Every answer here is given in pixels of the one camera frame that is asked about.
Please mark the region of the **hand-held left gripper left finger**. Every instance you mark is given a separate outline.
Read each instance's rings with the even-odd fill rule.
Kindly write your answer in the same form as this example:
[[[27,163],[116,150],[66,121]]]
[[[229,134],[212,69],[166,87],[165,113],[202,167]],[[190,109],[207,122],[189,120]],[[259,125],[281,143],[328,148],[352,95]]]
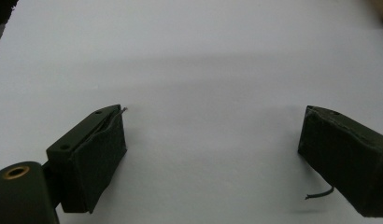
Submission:
[[[66,213],[91,213],[110,184],[127,151],[124,111],[120,105],[98,109],[47,149]]]

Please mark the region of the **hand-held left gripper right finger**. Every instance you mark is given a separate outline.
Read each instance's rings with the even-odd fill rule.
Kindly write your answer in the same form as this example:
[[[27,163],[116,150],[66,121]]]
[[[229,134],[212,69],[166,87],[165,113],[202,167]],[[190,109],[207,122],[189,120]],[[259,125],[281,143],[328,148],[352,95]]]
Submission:
[[[309,105],[298,153],[364,217],[383,217],[383,135]]]

